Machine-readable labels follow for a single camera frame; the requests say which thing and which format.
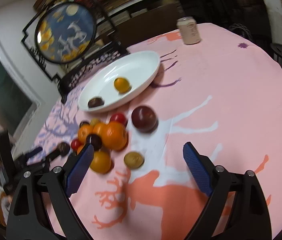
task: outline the pink tablecloth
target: pink tablecloth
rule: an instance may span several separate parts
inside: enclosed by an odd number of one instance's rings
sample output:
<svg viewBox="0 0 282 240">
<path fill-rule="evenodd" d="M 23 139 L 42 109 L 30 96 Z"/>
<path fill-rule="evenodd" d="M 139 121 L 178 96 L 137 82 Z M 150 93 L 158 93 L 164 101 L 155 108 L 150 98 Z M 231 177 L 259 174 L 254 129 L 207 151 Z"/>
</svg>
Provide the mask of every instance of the pink tablecloth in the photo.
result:
<svg viewBox="0 0 282 240">
<path fill-rule="evenodd" d="M 184 45 L 174 31 L 129 48 L 156 51 L 162 66 L 152 85 L 119 109 L 129 118 L 129 146 L 111 153 L 114 169 L 106 175 L 88 170 L 70 198 L 95 240 L 184 239 L 206 202 L 182 157 L 187 141 L 230 172 L 255 170 L 273 237 L 282 229 L 282 69 L 242 37 L 213 24 L 198 28 L 199 44 Z M 114 112 L 78 110 L 86 82 L 70 93 L 66 105 L 58 101 L 52 109 L 35 141 L 43 154 L 60 141 L 70 142 L 82 120 L 105 122 Z M 140 104 L 150 105 L 159 117 L 151 135 L 138 133 L 131 124 L 131 111 Z M 145 156 L 142 168 L 132 172 L 123 163 L 131 150 Z M 64 162 L 56 159 L 53 166 Z M 48 210 L 55 231 L 62 233 L 51 206 Z"/>
</svg>

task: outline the window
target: window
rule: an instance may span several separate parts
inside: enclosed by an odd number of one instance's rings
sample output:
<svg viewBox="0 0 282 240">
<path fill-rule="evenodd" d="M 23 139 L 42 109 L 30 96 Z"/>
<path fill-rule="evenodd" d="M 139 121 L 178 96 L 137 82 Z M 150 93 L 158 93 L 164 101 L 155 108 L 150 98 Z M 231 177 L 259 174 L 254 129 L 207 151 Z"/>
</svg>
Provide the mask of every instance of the window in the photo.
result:
<svg viewBox="0 0 282 240">
<path fill-rule="evenodd" d="M 0 47 L 0 130 L 7 129 L 15 142 L 38 105 Z"/>
</svg>

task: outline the brown fruit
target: brown fruit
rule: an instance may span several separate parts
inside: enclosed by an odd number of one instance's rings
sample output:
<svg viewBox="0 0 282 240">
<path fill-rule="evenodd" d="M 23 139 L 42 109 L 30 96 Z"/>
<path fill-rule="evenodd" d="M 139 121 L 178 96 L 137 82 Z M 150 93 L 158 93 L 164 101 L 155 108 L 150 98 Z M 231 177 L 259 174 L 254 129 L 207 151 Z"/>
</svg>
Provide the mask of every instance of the brown fruit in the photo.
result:
<svg viewBox="0 0 282 240">
<path fill-rule="evenodd" d="M 93 108 L 93 107 L 98 107 L 98 106 L 103 106 L 104 101 L 101 97 L 95 97 L 91 98 L 88 102 L 88 107 Z"/>
<path fill-rule="evenodd" d="M 93 148 L 94 148 L 94 151 L 98 151 L 101 149 L 102 147 L 102 140 L 100 138 L 100 136 L 96 135 L 96 134 L 89 134 L 87 136 L 87 141 L 86 143 L 88 144 L 92 144 Z"/>
<path fill-rule="evenodd" d="M 68 145 L 67 142 L 60 142 L 57 145 L 57 149 L 60 151 L 60 155 L 62 157 L 66 156 L 68 154 L 68 152 L 70 151 L 71 147 L 70 145 Z"/>
<path fill-rule="evenodd" d="M 85 125 L 85 124 L 90 124 L 88 121 L 82 121 L 79 125 L 79 128 L 81 128 L 81 126 Z"/>
<path fill-rule="evenodd" d="M 132 123 L 140 132 L 151 131 L 158 118 L 155 112 L 148 106 L 138 106 L 131 114 Z"/>
</svg>

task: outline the can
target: can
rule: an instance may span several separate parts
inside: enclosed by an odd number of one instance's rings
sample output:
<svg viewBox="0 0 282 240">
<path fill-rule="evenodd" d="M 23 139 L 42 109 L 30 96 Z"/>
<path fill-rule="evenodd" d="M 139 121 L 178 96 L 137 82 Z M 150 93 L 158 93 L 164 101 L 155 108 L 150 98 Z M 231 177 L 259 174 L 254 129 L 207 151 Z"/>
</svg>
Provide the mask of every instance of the can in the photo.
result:
<svg viewBox="0 0 282 240">
<path fill-rule="evenodd" d="M 201 41 L 197 22 L 193 19 L 193 17 L 178 19 L 177 27 L 180 30 L 184 44 L 196 44 Z"/>
</svg>

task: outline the orange deer print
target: orange deer print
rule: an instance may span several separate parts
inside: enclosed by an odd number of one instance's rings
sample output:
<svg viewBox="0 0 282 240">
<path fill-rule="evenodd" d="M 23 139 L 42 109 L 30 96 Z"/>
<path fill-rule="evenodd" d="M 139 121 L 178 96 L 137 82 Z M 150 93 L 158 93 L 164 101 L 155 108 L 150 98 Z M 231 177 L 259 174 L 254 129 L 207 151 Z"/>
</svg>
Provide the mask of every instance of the orange deer print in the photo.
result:
<svg viewBox="0 0 282 240">
<path fill-rule="evenodd" d="M 175 32 L 169 32 L 169 33 L 161 34 L 159 36 L 148 39 L 147 43 L 148 44 L 154 43 L 155 41 L 157 41 L 161 37 L 166 37 L 168 41 L 180 40 L 182 38 L 181 35 L 180 35 L 180 31 L 175 31 Z"/>
<path fill-rule="evenodd" d="M 256 169 L 256 173 L 264 169 L 265 163 L 269 161 L 268 155 L 261 165 Z M 117 177 L 114 180 L 108 180 L 108 184 L 116 186 L 115 191 L 96 192 L 95 195 L 100 196 L 100 203 L 103 206 L 109 204 L 105 209 L 121 208 L 121 215 L 108 223 L 100 222 L 97 216 L 94 216 L 92 223 L 98 225 L 98 229 L 109 228 L 117 223 L 122 223 L 128 212 L 128 199 L 130 198 L 130 208 L 135 209 L 136 202 L 144 205 L 158 206 L 163 209 L 161 221 L 161 240 L 168 239 L 184 239 L 206 204 L 208 197 L 198 189 L 189 188 L 183 185 L 165 185 L 154 187 L 155 180 L 159 177 L 156 170 L 150 171 L 148 174 L 135 179 L 129 184 L 131 171 L 127 169 L 125 174 L 116 171 L 116 174 L 124 179 L 120 186 Z M 124 193 L 124 200 L 118 201 L 117 194 Z M 223 215 L 228 215 L 231 207 L 226 206 Z"/>
</svg>

